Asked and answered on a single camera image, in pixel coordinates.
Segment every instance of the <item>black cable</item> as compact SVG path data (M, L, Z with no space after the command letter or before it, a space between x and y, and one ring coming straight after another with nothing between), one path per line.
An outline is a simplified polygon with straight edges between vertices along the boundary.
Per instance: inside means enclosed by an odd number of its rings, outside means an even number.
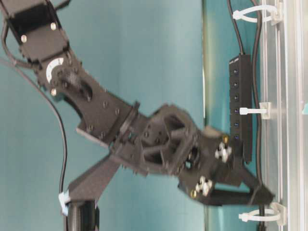
M2 47L4 49L5 54L8 56L8 58L11 60L11 62L14 65L28 68L28 69L38 69L39 65L37 64L31 64L31 63L26 63L22 60L19 60L14 57L14 55L10 52L9 48L6 45L6 38L8 36L8 31L9 31L9 26L6 21L3 22L3 27L2 27L2 33L1 33L1 42L2 42Z
M71 2L71 0L64 0L64 1L60 2L58 5L56 5L54 7L54 9L56 11L60 10L60 9L63 9L64 7L68 6L70 2Z
M251 2L253 3L254 6L258 6L258 3L257 3L256 0L251 0ZM257 89L257 56L258 56L261 30L262 30L262 13L261 13L261 11L258 11L257 12L257 31L256 31L253 57L252 57L253 95L254 95L254 102L255 102L256 108L260 108L258 89ZM262 170L261 170L262 120L261 120L261 114L256 114L256 116L257 116L256 169L257 169L257 178L258 178L260 184L263 184L263 182L262 182ZM265 215L264 205L259 206L259 213L260 213L260 216ZM258 228L259 228L259 230L265 230L265 223L260 222Z
M232 20L232 22L233 22L233 26L234 26L234 29L235 29L237 41L238 41L238 43L239 43L240 54L245 54L244 48L243 48L243 42L242 42L242 38L241 38L241 35L240 35L239 28L237 27L236 21L235 21L235 19L233 18L233 10L232 10L232 6L231 6L231 0L227 0L227 4L228 4L228 9L229 9L229 13L230 13L230 16L231 16L231 20Z
M67 162L67 144L66 144L66 135L65 135L65 130L64 130L64 125L61 119L61 116L56 109L56 107L53 105L51 100L42 92L42 90L19 68L17 68L14 64L6 61L5 59L0 57L0 63L2 63L5 66L8 66L9 68L13 69L16 71L21 77L23 77L32 87L35 88L35 90L47 101L48 106L51 108L53 111L54 115L56 116L61 134L62 134L62 140L63 140L63 163L62 163L62 170L61 170L61 176L60 176L60 186L59 186L59 193L63 192L63 184L64 184L64 176L65 176L65 170L66 170L66 162Z

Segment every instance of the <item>black robotic arm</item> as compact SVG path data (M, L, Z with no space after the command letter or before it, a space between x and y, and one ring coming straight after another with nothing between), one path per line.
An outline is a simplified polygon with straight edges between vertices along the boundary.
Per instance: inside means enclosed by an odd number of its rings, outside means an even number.
M151 116L142 115L139 103L129 105L101 87L71 50L49 0L0 0L0 8L2 42L10 28L27 59L23 63L11 55L12 61L34 69L38 83L55 100L65 100L76 110L81 119L78 133L110 150L70 183L68 230L98 228L97 202L120 165L144 176L176 176L179 188L205 205L266 205L272 201L270 191L245 168L240 141L226 135L206 136L174 105L163 105ZM216 183L244 183L250 192L216 190Z

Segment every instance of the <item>black plastic housing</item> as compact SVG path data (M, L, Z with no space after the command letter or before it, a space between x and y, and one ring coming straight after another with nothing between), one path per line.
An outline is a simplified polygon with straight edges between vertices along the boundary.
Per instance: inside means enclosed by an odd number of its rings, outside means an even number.
M252 116L240 115L240 108L252 108L252 67L250 55L239 55L229 62L230 134L243 142L244 161L252 160Z

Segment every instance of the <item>teal wall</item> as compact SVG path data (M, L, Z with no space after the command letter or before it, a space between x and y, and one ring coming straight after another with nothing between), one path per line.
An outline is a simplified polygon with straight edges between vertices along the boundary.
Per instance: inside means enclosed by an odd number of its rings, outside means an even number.
M233 10L251 7L248 0L232 0ZM204 0L206 122L224 132L230 131L229 60L239 54L239 46L230 19L226 0ZM246 54L252 54L256 25L238 22ZM255 172L255 161L248 167ZM208 207L206 226L209 231L254 231L256 222L244 223L238 215L255 207Z
M176 103L201 127L201 9L199 0L72 0L59 17L73 50L103 86L130 103L139 100L147 115ZM8 44L17 53L11 34ZM0 230L60 231L57 121L15 72L1 66L0 75ZM74 132L79 118L73 109L56 106L68 138L67 187L107 151ZM203 230L203 206L177 184L120 169L99 202L101 230Z

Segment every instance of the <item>white label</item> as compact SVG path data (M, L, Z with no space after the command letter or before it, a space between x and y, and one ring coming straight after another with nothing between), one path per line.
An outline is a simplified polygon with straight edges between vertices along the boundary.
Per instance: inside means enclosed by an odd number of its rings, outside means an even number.
M57 58L57 59L54 59L52 60L48 66L47 66L47 69L46 69L46 77L47 77L47 80L48 82L50 83L51 79L52 79L52 70L56 67L56 66L60 66L62 65L64 62L64 58Z

